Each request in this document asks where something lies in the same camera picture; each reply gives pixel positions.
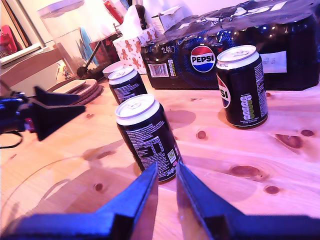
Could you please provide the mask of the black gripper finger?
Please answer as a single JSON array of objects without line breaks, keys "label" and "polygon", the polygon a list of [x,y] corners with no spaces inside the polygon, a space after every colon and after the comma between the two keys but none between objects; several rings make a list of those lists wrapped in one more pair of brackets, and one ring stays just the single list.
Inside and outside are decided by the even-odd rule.
[{"label": "black gripper finger", "polygon": [[158,164],[152,163],[124,191],[96,211],[112,217],[107,240],[151,240],[158,205]]},{"label": "black gripper finger", "polygon": [[47,92],[39,86],[34,91],[36,100],[44,105],[72,105],[80,100],[77,94]]},{"label": "black gripper finger", "polygon": [[176,168],[178,215],[185,240],[236,240],[232,217],[243,213],[213,192],[179,161]]},{"label": "black gripper finger", "polygon": [[84,105],[47,106],[33,102],[24,113],[25,123],[29,130],[36,133],[37,139],[43,141],[56,130],[84,113]]}]

